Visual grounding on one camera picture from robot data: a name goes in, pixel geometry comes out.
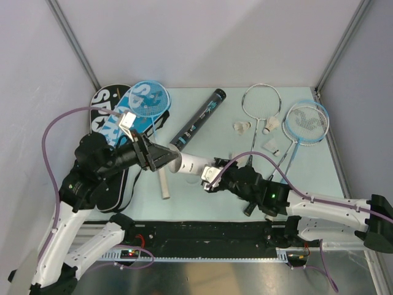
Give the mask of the white shuttlecock tube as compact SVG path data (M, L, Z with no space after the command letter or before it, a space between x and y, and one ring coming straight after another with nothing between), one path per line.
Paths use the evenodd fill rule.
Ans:
M213 159L177 152L176 159L167 164L167 166L169 171L174 174L183 173L201 176L205 166L213 163Z

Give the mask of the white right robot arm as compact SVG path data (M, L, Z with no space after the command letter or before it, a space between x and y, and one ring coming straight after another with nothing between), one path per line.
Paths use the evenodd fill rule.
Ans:
M268 216L318 218L342 224L368 249L392 253L392 205L382 195L370 199L336 199L302 192L291 183L265 179L252 166L239 167L235 160L216 159L201 172L207 192L230 191L239 199L256 203Z

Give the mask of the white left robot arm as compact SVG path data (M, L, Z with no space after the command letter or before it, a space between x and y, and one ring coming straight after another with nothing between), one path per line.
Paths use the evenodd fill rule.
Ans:
M77 250L69 250L97 203L110 196L109 178L134 165L155 172L179 157L144 134L131 134L133 139L119 147L109 145L100 133L89 133L80 140L74 166L58 190L50 240L36 257L26 259L26 265L11 271L11 294L71 294L81 276L105 252L135 241L134 221L117 213L99 234Z

